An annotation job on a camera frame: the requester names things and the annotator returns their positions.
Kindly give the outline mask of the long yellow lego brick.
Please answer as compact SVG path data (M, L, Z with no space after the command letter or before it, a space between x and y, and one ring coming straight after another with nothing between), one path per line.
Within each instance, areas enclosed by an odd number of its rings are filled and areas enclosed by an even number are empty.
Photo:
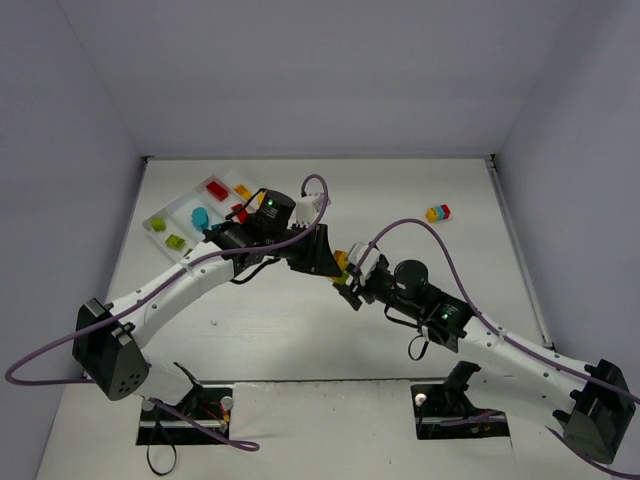
M334 252L334 260L341 270L345 270L349 264L348 253L345 251L336 250Z

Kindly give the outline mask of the long green lego brick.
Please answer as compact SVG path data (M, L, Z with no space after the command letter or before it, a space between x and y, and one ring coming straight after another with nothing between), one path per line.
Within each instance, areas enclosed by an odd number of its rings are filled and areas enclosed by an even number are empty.
M347 270L343 270L342 274L339 277L334 277L332 281L334 284L345 285L348 279L349 272Z

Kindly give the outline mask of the red curved lego brick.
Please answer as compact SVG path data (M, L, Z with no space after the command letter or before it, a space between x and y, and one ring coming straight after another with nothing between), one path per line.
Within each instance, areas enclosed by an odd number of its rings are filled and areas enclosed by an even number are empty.
M247 208L243 204L234 205L228 215L229 220L244 224L248 217Z

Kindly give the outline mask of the yellow square lego brick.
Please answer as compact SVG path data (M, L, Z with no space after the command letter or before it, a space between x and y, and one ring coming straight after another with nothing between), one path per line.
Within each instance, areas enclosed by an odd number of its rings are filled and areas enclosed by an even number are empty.
M248 200L251 198L252 193L249 189L247 189L243 184L238 184L234 187L234 191L240 195L242 198L244 198L245 200Z

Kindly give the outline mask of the yellow blue red lego stack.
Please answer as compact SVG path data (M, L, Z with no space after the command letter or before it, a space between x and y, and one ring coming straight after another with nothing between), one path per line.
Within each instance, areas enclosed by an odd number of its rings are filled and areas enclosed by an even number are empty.
M425 212L425 218L429 223L446 221L450 218L450 216L451 210L446 204L432 206Z

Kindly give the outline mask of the blue oval lego brick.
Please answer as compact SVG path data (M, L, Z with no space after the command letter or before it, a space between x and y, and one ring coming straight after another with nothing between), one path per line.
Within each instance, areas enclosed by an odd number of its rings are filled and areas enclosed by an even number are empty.
M193 227L202 232L209 228L209 215L204 207L196 207L191 212L191 223Z

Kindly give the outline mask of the red flower lego brick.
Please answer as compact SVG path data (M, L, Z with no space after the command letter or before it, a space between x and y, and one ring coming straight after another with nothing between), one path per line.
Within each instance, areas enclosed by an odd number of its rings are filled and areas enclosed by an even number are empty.
M208 183L206 185L206 190L219 202L223 202L229 196L228 190L217 181L211 181Z

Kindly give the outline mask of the small green lego brick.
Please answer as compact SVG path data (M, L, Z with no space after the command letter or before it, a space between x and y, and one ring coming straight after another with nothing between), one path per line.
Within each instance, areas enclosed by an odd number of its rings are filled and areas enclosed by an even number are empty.
M161 232L166 230L166 223L162 217L154 217L150 222L151 228L155 232Z

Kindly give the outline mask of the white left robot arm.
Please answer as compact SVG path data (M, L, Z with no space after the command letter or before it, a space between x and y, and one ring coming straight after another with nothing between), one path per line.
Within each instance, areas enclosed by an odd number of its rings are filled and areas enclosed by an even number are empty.
M268 190L258 209L203 230L202 240L169 270L135 292L104 305L91 299L78 311L72 355L111 401L132 394L176 405L197 383L178 363L151 360L144 347L176 315L216 287L234 283L268 258L299 273L337 277L340 268L321 219L326 193L299 200Z

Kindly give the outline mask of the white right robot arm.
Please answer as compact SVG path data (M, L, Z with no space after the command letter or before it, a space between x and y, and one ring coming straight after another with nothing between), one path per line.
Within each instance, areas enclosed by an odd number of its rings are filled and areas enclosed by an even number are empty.
M334 257L341 270L334 287L353 309L379 302L428 344L459 355L442 388L464 422L498 410L550 429L592 462L614 462L636 412L618 366L571 359L508 332L432 285L420 261L391 268L379 251L364 266L354 253Z

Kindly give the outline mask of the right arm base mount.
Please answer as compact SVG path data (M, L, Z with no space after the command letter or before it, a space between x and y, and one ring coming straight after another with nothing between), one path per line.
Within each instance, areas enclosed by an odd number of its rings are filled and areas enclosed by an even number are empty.
M493 413L480 420L485 410L473 407L468 401L449 403L442 384L413 384L410 387L413 401L416 438L420 441L480 440L507 438L510 430L502 412Z

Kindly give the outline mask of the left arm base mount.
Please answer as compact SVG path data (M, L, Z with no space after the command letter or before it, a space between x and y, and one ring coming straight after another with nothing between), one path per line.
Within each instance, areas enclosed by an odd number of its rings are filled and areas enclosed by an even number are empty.
M228 439L233 396L233 390L229 386L205 386L196 404L190 407L176 406L175 409L207 430ZM140 410L135 444L137 446L198 446L219 445L221 441L144 400Z

